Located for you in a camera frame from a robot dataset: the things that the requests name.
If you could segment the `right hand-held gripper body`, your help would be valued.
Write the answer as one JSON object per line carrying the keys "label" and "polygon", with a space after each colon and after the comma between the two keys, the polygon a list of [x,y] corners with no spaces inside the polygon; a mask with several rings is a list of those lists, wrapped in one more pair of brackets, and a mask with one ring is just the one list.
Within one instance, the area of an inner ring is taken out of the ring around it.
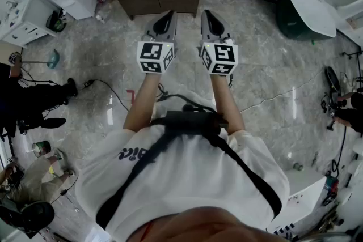
{"label": "right hand-held gripper body", "polygon": [[237,67],[238,46],[229,33],[207,34],[202,37],[199,57],[210,75],[227,76]]}

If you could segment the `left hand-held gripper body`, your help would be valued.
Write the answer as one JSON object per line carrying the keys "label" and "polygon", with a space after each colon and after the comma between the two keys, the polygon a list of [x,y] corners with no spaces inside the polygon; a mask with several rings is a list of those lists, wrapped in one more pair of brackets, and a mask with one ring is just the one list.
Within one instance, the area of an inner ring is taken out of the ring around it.
{"label": "left hand-held gripper body", "polygon": [[137,63],[143,73],[163,74],[176,57],[176,26],[157,34],[153,26],[146,29],[137,44]]}

